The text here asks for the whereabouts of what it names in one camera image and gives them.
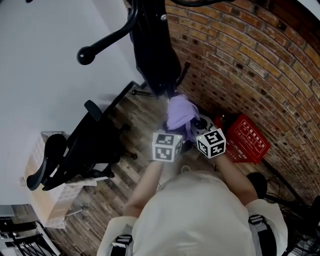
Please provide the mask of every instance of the purple cloth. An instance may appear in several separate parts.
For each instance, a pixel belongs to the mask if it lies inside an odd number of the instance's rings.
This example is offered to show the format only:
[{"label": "purple cloth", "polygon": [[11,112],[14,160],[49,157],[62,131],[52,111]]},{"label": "purple cloth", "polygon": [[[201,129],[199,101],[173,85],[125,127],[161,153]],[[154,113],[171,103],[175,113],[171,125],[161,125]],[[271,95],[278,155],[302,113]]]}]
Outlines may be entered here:
[{"label": "purple cloth", "polygon": [[185,125],[185,139],[192,142],[195,141],[195,136],[191,132],[191,120],[196,118],[200,120],[198,108],[191,103],[187,96],[180,94],[172,97],[169,101],[168,121],[166,125],[169,131],[178,129]]}]

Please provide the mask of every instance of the black knob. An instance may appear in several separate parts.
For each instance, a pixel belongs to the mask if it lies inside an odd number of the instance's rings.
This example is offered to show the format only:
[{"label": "black knob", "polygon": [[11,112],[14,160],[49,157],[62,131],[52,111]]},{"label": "black knob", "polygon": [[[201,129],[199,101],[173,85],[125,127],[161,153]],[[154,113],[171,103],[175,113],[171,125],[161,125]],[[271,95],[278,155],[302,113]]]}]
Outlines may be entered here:
[{"label": "black knob", "polygon": [[96,55],[90,46],[82,47],[76,55],[76,59],[81,65],[88,65],[92,63],[95,57]]}]

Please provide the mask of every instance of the white cube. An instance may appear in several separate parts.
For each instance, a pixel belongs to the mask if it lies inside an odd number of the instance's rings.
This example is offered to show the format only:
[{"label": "white cube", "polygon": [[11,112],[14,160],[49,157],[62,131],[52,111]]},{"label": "white cube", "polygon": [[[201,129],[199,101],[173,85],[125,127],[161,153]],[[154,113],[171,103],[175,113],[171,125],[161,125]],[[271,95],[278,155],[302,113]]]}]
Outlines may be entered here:
[{"label": "white cube", "polygon": [[226,152],[226,138],[220,128],[197,136],[196,144],[198,150],[207,158],[213,158]]},{"label": "white cube", "polygon": [[173,162],[182,148],[182,135],[153,133],[153,160]]}]

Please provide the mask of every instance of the wooden floor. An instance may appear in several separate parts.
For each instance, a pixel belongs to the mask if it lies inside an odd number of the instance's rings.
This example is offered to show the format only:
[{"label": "wooden floor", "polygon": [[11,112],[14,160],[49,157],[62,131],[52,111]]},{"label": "wooden floor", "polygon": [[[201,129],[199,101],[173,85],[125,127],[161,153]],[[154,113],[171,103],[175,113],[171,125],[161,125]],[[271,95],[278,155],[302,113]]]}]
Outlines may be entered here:
[{"label": "wooden floor", "polygon": [[[111,113],[111,119],[116,127],[121,127],[122,124],[131,126],[131,131],[122,135],[122,141],[128,150],[137,153],[138,159],[132,160],[124,156],[113,167],[115,178],[99,181],[97,186],[84,187],[75,201],[75,204],[82,205],[84,210],[66,217],[65,230],[45,229],[50,237],[58,242],[57,247],[67,255],[79,255],[75,252],[74,246],[86,256],[97,254],[108,222],[122,214],[128,198],[144,173],[148,161],[152,158],[152,133],[161,127],[166,119],[166,112],[167,100],[164,97],[155,99],[154,97],[132,96],[128,93],[127,97]],[[197,149],[193,148],[181,154],[173,165],[166,165],[161,182],[169,178],[182,165],[189,165],[193,170],[212,171],[215,168]],[[259,171],[267,179],[279,182],[262,164],[238,164],[237,166],[245,174]],[[278,194],[277,183],[269,182],[268,185],[270,192]],[[283,186],[280,195],[285,198],[290,197]],[[31,221],[35,218],[30,207],[17,206],[15,211],[20,221]]]}]

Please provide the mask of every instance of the brick wall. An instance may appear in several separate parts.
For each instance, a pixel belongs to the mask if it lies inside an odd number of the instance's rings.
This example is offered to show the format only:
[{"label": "brick wall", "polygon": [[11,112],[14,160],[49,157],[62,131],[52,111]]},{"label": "brick wall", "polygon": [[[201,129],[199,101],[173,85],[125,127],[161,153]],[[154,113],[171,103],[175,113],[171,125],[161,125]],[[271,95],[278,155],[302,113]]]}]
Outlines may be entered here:
[{"label": "brick wall", "polygon": [[320,28],[295,0],[188,8],[166,0],[171,43],[191,68],[180,86],[208,112],[248,115],[265,156],[297,192],[320,195]]}]

